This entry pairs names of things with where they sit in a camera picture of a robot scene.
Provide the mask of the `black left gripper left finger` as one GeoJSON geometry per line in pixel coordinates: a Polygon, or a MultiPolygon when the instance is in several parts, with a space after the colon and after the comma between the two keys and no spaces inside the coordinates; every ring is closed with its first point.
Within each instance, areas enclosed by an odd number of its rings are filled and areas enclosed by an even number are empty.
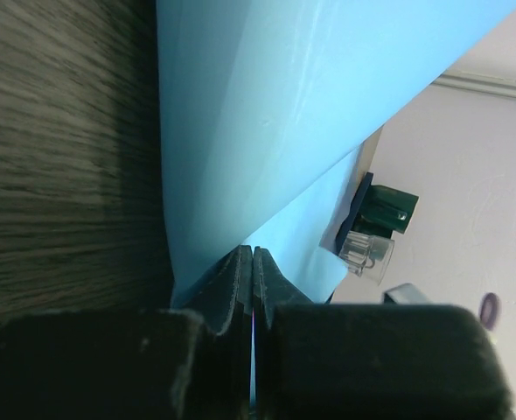
{"type": "Polygon", "coordinates": [[[0,327],[0,419],[245,419],[250,247],[180,309],[52,311],[0,327]]]}

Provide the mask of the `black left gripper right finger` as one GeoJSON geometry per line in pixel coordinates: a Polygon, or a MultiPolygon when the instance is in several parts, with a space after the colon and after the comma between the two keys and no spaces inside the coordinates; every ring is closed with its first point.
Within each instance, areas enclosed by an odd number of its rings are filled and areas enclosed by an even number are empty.
{"type": "Polygon", "coordinates": [[[315,304],[253,255],[260,419],[511,419],[477,318],[442,304],[315,304]]]}

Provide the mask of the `large blue wrapping paper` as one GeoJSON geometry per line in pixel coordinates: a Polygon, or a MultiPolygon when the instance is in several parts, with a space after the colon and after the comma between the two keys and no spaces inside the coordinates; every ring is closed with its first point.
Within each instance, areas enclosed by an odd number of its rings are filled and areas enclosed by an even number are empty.
{"type": "Polygon", "coordinates": [[[164,216],[182,305],[241,244],[323,303],[360,145],[514,1],[160,1],[164,216]]]}

